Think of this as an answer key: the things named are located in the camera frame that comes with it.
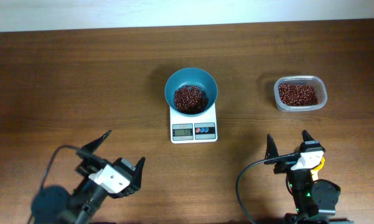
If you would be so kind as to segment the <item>yellow plastic measuring scoop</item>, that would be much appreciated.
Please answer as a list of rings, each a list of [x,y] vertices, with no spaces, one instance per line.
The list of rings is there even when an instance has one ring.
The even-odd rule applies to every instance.
[[[320,161],[320,164],[318,166],[314,167],[313,169],[311,169],[311,177],[312,177],[313,181],[316,181],[316,180],[319,179],[318,178],[318,173],[323,168],[324,163],[325,163],[325,158],[322,157],[322,159]]]

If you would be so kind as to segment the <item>scooped red beans portion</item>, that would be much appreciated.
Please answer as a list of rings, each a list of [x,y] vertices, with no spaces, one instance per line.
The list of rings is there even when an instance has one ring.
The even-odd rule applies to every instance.
[[[185,85],[174,93],[174,105],[183,114],[198,114],[208,105],[208,97],[199,86]]]

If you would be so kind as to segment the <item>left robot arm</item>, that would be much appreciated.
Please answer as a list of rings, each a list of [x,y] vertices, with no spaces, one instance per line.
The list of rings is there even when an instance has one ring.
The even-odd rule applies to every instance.
[[[141,189],[145,157],[134,165],[122,157],[110,162],[94,154],[110,134],[109,130],[82,147],[63,145],[55,150],[31,203],[28,223],[89,223],[106,198],[128,197]],[[62,149],[75,150],[82,160],[75,171],[83,180],[71,193],[60,185],[44,185]]]

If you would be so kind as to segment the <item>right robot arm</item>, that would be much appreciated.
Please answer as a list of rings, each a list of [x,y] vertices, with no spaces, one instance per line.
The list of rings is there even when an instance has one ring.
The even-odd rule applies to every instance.
[[[320,142],[304,130],[299,149],[280,156],[272,136],[267,135],[264,163],[273,164],[275,174],[286,175],[288,191],[296,207],[295,214],[285,214],[285,223],[352,223],[348,219],[333,219],[341,188],[317,177],[324,165],[324,152]]]

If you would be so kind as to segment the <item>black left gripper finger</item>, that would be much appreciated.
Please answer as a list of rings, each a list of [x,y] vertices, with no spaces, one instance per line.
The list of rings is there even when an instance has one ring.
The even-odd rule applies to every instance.
[[[89,152],[89,153],[94,153],[100,147],[100,145],[108,138],[111,132],[112,130],[108,130],[107,132],[104,133],[104,135],[102,135],[98,139],[82,146],[81,150],[85,152]]]
[[[141,188],[142,176],[143,176],[143,167],[144,167],[145,161],[146,161],[146,158],[142,157],[138,161],[138,163],[136,164],[136,170],[135,170],[134,177],[133,177],[133,180],[134,180],[133,186],[136,189],[140,189]]]

